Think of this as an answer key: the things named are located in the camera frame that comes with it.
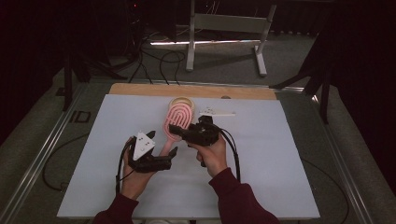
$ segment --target white stand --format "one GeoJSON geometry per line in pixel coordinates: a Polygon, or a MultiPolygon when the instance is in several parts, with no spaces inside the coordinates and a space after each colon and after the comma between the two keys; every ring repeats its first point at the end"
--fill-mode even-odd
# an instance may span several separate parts
{"type": "Polygon", "coordinates": [[[262,49],[264,47],[265,39],[267,38],[270,31],[275,10],[276,5],[271,5],[267,18],[200,14],[195,13],[195,0],[191,0],[190,44],[189,52],[187,54],[186,70],[192,71],[194,67],[195,29],[258,33],[262,34],[262,38],[260,40],[259,46],[255,47],[255,54],[257,58],[257,64],[259,66],[260,76],[266,77],[267,71],[265,69],[264,59],[262,57],[262,49]]]}

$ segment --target black device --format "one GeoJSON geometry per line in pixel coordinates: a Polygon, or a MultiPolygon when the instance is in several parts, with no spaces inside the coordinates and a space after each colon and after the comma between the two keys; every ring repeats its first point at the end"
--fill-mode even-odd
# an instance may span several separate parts
{"type": "MultiPolygon", "coordinates": [[[[149,138],[153,138],[155,136],[155,131],[152,131],[147,134],[149,138]]],[[[177,154],[177,147],[172,149],[169,152],[168,156],[159,156],[154,157],[151,155],[154,147],[148,151],[145,155],[143,155],[138,160],[134,160],[134,151],[136,145],[136,137],[128,143],[129,144],[129,157],[128,157],[128,165],[131,166],[138,173],[149,173],[156,172],[161,170],[169,170],[172,166],[172,159],[177,154]]]]}
{"type": "Polygon", "coordinates": [[[169,124],[169,132],[179,135],[181,139],[199,146],[207,147],[219,140],[221,129],[213,124],[210,116],[201,116],[198,123],[190,124],[188,129],[182,129],[176,125],[169,124]]]}

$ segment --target desk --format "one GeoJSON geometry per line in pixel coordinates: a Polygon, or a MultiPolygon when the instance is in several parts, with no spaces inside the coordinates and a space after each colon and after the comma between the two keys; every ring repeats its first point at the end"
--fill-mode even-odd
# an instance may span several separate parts
{"type": "MultiPolygon", "coordinates": [[[[153,154],[165,142],[162,123],[175,96],[188,96],[196,106],[215,106],[236,113],[214,118],[238,147],[242,182],[280,219],[319,217],[311,188],[290,128],[275,94],[265,88],[115,84],[99,110],[58,212],[58,217],[93,217],[111,204],[123,144],[138,131],[157,131],[153,154]],[[220,99],[227,95],[233,99],[220,99]]],[[[210,176],[184,142],[172,169],[156,174],[140,196],[134,218],[217,219],[217,196],[210,176]]],[[[233,154],[227,161],[234,172],[233,154]]]]}

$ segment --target hand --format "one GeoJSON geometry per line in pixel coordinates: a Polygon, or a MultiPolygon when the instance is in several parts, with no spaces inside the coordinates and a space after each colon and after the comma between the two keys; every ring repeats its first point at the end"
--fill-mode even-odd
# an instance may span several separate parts
{"type": "Polygon", "coordinates": [[[132,167],[128,165],[128,158],[129,158],[128,155],[129,155],[129,149],[127,149],[125,151],[125,154],[123,157],[124,165],[123,165],[122,171],[123,171],[123,176],[126,176],[126,177],[122,180],[122,186],[121,186],[120,193],[127,198],[137,200],[137,198],[140,196],[140,194],[142,194],[143,191],[145,190],[146,185],[148,184],[151,177],[156,172],[150,172],[150,173],[135,172],[132,169],[132,167]]]}
{"type": "Polygon", "coordinates": [[[214,177],[221,171],[225,170],[227,166],[226,150],[224,138],[219,133],[219,140],[210,147],[201,147],[192,143],[189,146],[198,150],[197,160],[204,161],[207,167],[207,172],[214,177]]]}

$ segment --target light strip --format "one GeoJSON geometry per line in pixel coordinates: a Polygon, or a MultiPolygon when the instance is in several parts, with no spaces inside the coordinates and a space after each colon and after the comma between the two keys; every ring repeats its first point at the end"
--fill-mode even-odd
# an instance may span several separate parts
{"type": "MultiPolygon", "coordinates": [[[[260,42],[260,40],[207,40],[207,41],[195,41],[195,44],[224,44],[224,43],[253,43],[260,42]]],[[[180,41],[180,42],[152,42],[150,45],[188,45],[190,41],[180,41]]]]}

